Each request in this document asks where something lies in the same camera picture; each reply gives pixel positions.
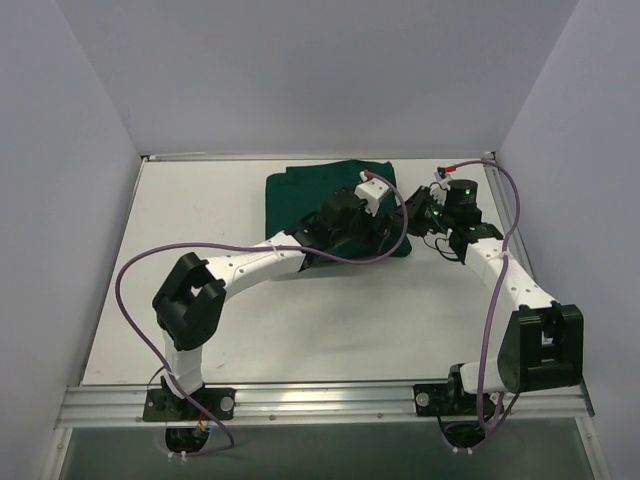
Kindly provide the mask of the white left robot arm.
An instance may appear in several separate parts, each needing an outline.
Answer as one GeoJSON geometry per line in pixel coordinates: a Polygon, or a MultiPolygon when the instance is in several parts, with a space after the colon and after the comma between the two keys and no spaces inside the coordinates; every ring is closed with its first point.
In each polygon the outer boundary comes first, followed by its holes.
{"type": "Polygon", "coordinates": [[[343,246],[365,248],[369,258],[390,255],[386,241],[401,243],[408,228],[405,205],[383,209],[390,192],[372,179],[336,191],[319,210],[237,255],[181,256],[152,300],[168,362],[166,408],[179,419],[200,411],[203,346],[231,298],[262,282],[337,260],[343,246]]]}

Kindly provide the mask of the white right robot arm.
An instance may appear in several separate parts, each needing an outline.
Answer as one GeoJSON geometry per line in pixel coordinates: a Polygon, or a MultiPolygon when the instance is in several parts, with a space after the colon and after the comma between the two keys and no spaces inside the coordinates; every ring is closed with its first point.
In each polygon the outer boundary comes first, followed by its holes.
{"type": "Polygon", "coordinates": [[[498,353],[481,346],[481,358],[460,364],[444,400],[455,412],[469,411],[480,393],[511,393],[572,387],[583,379],[584,317],[536,284],[504,244],[502,232],[482,219],[473,180],[420,187],[406,202],[408,232],[445,236],[456,260],[490,289],[489,312],[508,315],[498,353]]]}

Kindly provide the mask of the dark green surgical cloth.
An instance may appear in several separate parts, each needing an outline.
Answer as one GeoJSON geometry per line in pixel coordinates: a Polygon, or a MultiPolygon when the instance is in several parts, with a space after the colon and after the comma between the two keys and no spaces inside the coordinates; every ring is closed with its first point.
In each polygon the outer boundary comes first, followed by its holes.
{"type": "MultiPolygon", "coordinates": [[[[344,187],[355,187],[360,183],[362,170],[374,172],[396,186],[396,175],[390,162],[368,162],[362,160],[345,160],[311,166],[290,166],[283,173],[269,175],[265,180],[265,239],[269,239],[279,231],[294,226],[305,215],[319,211],[323,203],[334,192],[344,187]]],[[[395,210],[397,200],[390,193],[380,207],[384,214],[395,210]]],[[[398,231],[381,247],[365,246],[362,243],[349,242],[343,246],[328,250],[341,258],[362,260],[378,257],[386,253],[397,242],[402,224],[398,231]]],[[[412,246],[407,237],[392,257],[407,257],[412,246]]]]}

